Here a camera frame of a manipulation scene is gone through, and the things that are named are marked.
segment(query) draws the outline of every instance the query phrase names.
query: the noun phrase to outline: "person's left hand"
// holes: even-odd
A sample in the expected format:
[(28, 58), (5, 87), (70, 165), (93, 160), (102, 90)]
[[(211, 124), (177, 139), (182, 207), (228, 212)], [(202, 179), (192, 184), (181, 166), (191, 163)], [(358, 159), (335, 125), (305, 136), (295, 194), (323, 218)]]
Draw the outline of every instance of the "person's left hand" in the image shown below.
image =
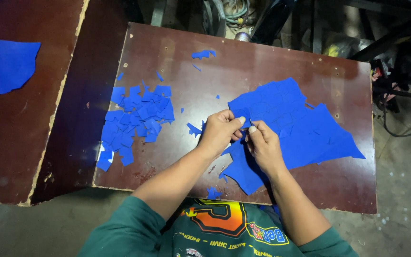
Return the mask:
[(234, 118), (230, 110), (223, 110), (207, 118), (205, 130), (198, 148), (203, 149), (214, 159), (220, 157), (231, 140), (242, 138), (239, 129), (245, 122), (245, 117)]

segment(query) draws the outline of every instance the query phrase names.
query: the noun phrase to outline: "fingernail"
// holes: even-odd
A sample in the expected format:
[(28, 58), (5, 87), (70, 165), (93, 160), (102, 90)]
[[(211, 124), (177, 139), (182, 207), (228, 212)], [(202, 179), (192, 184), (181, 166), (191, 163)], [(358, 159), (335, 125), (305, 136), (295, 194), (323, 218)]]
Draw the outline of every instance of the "fingernail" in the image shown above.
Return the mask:
[(256, 127), (255, 127), (255, 126), (251, 126), (251, 127), (248, 128), (248, 131), (249, 131), (250, 134), (251, 134), (251, 133), (253, 133), (253, 132), (256, 131)]
[(237, 119), (239, 119), (240, 123), (244, 124), (245, 123), (245, 117), (238, 117)]

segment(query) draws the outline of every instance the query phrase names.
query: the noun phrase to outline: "forearm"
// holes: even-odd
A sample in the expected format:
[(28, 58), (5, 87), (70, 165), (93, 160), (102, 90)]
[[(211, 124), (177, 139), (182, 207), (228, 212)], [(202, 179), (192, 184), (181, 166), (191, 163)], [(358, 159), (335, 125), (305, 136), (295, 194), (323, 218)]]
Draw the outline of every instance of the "forearm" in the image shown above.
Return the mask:
[(202, 149), (195, 148), (142, 184), (132, 196), (168, 220), (213, 160)]
[(297, 246), (304, 245), (331, 227), (328, 220), (307, 198), (286, 167), (269, 177), (286, 232)]

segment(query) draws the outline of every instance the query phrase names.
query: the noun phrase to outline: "green t-shirt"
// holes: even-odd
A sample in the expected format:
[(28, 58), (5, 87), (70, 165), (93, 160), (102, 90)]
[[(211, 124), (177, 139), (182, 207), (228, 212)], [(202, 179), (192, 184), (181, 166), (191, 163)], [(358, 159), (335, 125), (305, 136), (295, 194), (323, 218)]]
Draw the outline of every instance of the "green t-shirt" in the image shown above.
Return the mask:
[(129, 196), (98, 226), (79, 256), (357, 256), (334, 228), (297, 247), (282, 225), (254, 204), (191, 199), (172, 226)]

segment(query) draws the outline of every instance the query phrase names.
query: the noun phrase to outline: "hand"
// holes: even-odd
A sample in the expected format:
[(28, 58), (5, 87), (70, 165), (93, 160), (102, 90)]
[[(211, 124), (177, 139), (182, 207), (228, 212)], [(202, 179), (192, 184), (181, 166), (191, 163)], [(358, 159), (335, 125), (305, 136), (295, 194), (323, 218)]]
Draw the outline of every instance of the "hand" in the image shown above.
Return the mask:
[(261, 170), (271, 177), (281, 168), (286, 169), (279, 136), (264, 121), (254, 121), (253, 124), (255, 126), (248, 128), (250, 135), (245, 137), (248, 150)]
[(242, 138), (239, 129), (245, 122), (244, 117), (234, 118), (230, 110), (223, 110), (207, 118), (205, 130), (198, 148), (203, 149), (211, 158), (220, 157), (231, 140)]

